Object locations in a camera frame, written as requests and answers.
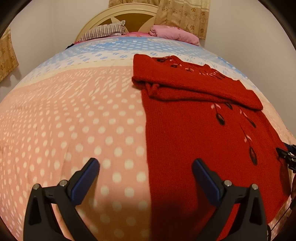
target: striped pillow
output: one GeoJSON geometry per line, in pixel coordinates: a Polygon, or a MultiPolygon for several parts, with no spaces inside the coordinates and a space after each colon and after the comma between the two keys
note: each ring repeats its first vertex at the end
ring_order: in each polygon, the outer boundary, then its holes
{"type": "Polygon", "coordinates": [[[95,28],[88,30],[84,35],[82,35],[79,42],[108,37],[113,34],[125,35],[125,32],[124,32],[125,24],[126,24],[126,21],[122,20],[121,22],[117,22],[117,23],[104,24],[104,25],[97,26],[95,28]]]}

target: pink pillow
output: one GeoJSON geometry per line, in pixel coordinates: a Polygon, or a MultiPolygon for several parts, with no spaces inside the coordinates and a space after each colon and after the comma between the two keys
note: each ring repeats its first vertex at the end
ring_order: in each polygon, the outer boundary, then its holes
{"type": "Polygon", "coordinates": [[[200,40],[198,37],[196,37],[192,33],[186,32],[176,27],[170,27],[165,25],[153,25],[149,34],[151,36],[163,39],[178,40],[197,46],[200,45],[200,40]]]}

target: pink polka dot bedspread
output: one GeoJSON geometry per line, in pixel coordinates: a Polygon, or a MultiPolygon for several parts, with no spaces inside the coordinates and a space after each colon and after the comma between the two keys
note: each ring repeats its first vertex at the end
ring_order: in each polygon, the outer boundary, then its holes
{"type": "MultiPolygon", "coordinates": [[[[0,216],[17,240],[23,240],[33,184],[68,180],[90,157],[99,160],[100,174],[76,207],[87,227],[98,240],[149,240],[146,117],[141,93],[131,82],[136,53],[177,55],[241,80],[258,95],[282,141],[296,144],[253,83],[203,48],[148,36],[77,44],[34,69],[0,103],[0,216]]],[[[55,213],[71,239],[56,208],[55,213]]]]}

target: white wall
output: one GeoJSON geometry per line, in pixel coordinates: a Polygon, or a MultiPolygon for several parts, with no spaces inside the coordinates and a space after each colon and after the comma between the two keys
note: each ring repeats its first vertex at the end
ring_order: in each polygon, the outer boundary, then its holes
{"type": "Polygon", "coordinates": [[[296,135],[296,51],[258,0],[211,0],[205,48],[246,74],[296,135]]]}
{"type": "Polygon", "coordinates": [[[12,45],[20,65],[0,83],[0,101],[32,69],[55,54],[51,8],[52,0],[33,0],[10,24],[12,45]]]}
{"type": "Polygon", "coordinates": [[[72,44],[84,25],[109,5],[109,0],[53,0],[53,2],[54,43],[57,52],[72,44]]]}

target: beige curtain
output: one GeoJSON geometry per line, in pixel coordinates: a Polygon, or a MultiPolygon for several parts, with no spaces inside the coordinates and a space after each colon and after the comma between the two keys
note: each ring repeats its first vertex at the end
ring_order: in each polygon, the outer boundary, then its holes
{"type": "Polygon", "coordinates": [[[0,82],[18,65],[11,43],[10,27],[8,27],[0,39],[0,82]]]}
{"type": "Polygon", "coordinates": [[[181,28],[205,39],[210,0],[160,0],[156,25],[181,28]]]}
{"type": "Polygon", "coordinates": [[[148,3],[151,5],[158,6],[160,0],[109,0],[109,7],[113,7],[115,5],[123,4],[123,3],[148,3]]]}

